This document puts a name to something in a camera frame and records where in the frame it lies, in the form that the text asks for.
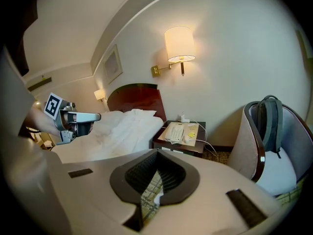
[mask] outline framed picture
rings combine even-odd
[[[121,61],[117,51],[117,45],[114,45],[114,47],[111,49],[107,59],[103,62],[103,66],[108,83],[111,83],[114,79],[123,73]]]

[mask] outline white duvet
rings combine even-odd
[[[103,113],[90,134],[69,144],[58,145],[52,151],[65,164],[113,158],[148,149],[149,140],[163,125],[162,119],[154,114],[155,111],[139,109]]]

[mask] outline telephone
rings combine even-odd
[[[181,123],[172,124],[165,134],[165,141],[171,144],[179,143],[184,135],[184,126]]]

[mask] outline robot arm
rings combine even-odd
[[[77,112],[75,103],[67,102],[51,93],[45,106],[44,113],[53,118],[56,128],[60,131],[61,142],[72,142],[76,137],[88,135],[95,121],[101,119],[99,113]]]

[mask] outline gray backpack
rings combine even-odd
[[[266,96],[257,104],[256,127],[263,141],[265,151],[277,153],[282,143],[283,106],[282,102],[273,95]]]

